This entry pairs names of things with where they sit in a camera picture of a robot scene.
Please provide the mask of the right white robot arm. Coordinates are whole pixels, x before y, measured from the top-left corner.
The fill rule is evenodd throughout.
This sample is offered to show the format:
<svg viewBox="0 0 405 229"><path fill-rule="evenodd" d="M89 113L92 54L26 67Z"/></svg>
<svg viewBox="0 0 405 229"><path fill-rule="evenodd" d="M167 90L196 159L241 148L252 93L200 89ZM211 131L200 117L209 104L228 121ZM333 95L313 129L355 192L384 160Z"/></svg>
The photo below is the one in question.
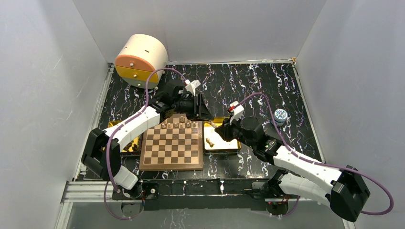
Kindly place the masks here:
<svg viewBox="0 0 405 229"><path fill-rule="evenodd" d="M249 195L255 198L309 198L330 207L342 219L355 222L370 196L363 178L351 172L353 167L329 168L317 160L311 162L301 153L289 152L281 138L267 134L254 117L226 118L215 132L226 142L236 139L250 147L261 161L279 167L266 183L252 184Z"/></svg>

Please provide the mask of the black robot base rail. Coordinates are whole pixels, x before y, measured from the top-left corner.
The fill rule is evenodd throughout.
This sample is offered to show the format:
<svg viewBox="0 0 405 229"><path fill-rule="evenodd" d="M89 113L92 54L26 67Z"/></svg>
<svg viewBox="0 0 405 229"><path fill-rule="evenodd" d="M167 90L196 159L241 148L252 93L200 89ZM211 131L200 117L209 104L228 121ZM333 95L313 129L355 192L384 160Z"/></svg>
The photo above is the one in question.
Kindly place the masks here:
<svg viewBox="0 0 405 229"><path fill-rule="evenodd" d="M145 179L136 191L121 189L113 200L140 203L146 211L166 209L247 209L284 216L297 197L257 179Z"/></svg>

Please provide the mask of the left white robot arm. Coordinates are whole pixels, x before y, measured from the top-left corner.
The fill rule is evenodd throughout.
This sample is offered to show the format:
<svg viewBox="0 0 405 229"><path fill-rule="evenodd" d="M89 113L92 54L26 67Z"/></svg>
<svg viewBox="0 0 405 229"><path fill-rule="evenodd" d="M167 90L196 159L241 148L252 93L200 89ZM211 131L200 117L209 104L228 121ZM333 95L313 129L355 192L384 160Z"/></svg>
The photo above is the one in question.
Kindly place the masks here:
<svg viewBox="0 0 405 229"><path fill-rule="evenodd" d="M119 124L101 130L90 131L81 162L104 181L114 187L124 188L130 198L138 198L143 186L140 179L121 164L122 150L137 136L153 128L174 113L185 114L191 121L211 121L212 114L204 103L204 97L196 91L198 80L186 85L167 84L153 97L146 97L145 105Z"/></svg>

